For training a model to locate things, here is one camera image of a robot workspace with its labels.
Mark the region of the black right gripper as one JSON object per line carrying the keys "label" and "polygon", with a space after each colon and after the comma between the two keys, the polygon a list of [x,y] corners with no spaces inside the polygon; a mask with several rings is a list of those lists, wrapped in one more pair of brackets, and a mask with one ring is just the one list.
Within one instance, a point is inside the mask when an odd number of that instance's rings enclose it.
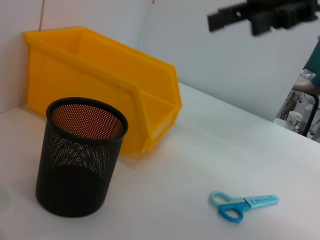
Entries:
{"label": "black right gripper", "polygon": [[247,20],[249,6],[254,12],[251,33],[255,37],[269,32],[271,27],[290,29],[302,22],[312,22],[318,18],[316,12],[320,10],[317,0],[249,0],[208,14],[208,30],[214,32]]}

